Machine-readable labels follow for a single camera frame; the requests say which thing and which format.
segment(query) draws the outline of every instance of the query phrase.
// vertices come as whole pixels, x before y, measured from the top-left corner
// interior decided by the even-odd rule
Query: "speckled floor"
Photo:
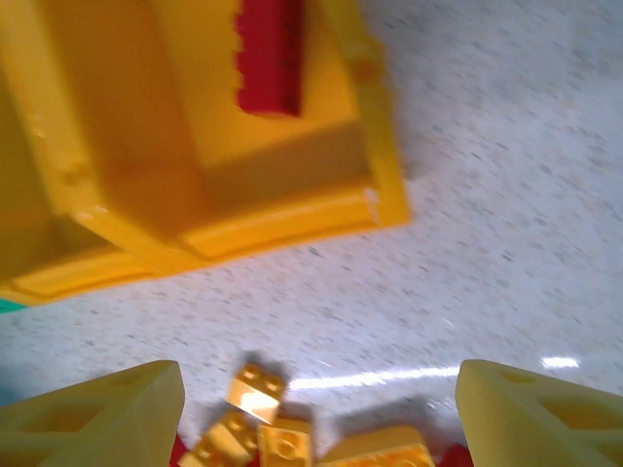
[[[171,358],[194,442],[259,359],[324,451],[390,420],[460,439],[466,358],[623,393],[623,2],[363,3],[419,221],[2,315],[5,398]]]

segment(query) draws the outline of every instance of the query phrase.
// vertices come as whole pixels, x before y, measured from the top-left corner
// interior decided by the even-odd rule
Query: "teal plastic piece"
[[[0,299],[0,314],[8,313],[9,311],[17,311],[23,308],[26,308],[26,305],[16,304],[15,302]]]

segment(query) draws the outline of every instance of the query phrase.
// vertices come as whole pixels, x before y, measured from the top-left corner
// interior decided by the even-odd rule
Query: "yellow toy block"
[[[300,420],[277,418],[273,425],[260,425],[262,467],[312,467],[312,425]]]
[[[320,467],[434,467],[418,430],[391,426],[345,439],[319,462]]]
[[[227,402],[262,421],[272,423],[284,391],[283,379],[266,375],[259,366],[248,364],[232,381]]]
[[[165,466],[183,407],[172,361],[33,397],[0,408],[0,465]]]
[[[0,0],[0,297],[35,305],[409,221],[357,0],[305,2],[298,119],[238,106],[241,3]]]
[[[623,397],[468,360],[457,405],[478,467],[623,465]]]
[[[244,415],[229,411],[212,426],[179,461],[181,467],[240,466],[248,464],[257,451],[257,434]]]

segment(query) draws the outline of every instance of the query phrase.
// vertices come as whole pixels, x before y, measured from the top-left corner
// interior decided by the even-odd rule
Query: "red lego brick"
[[[260,456],[256,455],[255,458],[249,462],[248,464],[246,464],[246,467],[261,467],[261,463],[260,463]]]
[[[238,105],[247,113],[301,114],[305,0],[241,0]]]
[[[171,459],[168,462],[168,467],[177,467],[177,462],[186,452],[188,452],[186,445],[184,445],[184,442],[179,435],[175,435],[175,443],[173,444],[173,450],[171,451]]]
[[[461,445],[453,445],[446,452],[446,456],[439,467],[474,467],[474,463],[467,448]]]

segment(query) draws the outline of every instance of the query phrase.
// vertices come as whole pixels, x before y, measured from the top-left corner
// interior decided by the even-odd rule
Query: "toy brick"
[[[461,445],[451,446],[439,467],[474,467],[469,449]]]
[[[0,408],[0,465],[166,465],[184,386],[159,361]]]
[[[260,425],[262,467],[312,467],[312,426],[304,421],[277,418]]]
[[[242,0],[237,56],[239,107],[251,114],[299,116],[305,0]]]
[[[168,467],[177,467],[179,460],[188,452],[188,448],[179,437],[175,436],[175,443],[173,443],[173,450],[171,451],[171,459],[168,462]]]
[[[621,396],[467,360],[457,406],[478,467],[623,465]]]
[[[246,464],[246,467],[261,467],[259,454],[253,457],[253,460]]]
[[[320,467],[434,467],[418,430],[398,425],[346,438],[319,462]]]
[[[257,435],[238,411],[229,411],[180,461],[180,466],[242,466],[257,451]]]
[[[227,401],[266,423],[272,423],[284,391],[283,379],[266,375],[259,366],[248,364],[232,380]]]

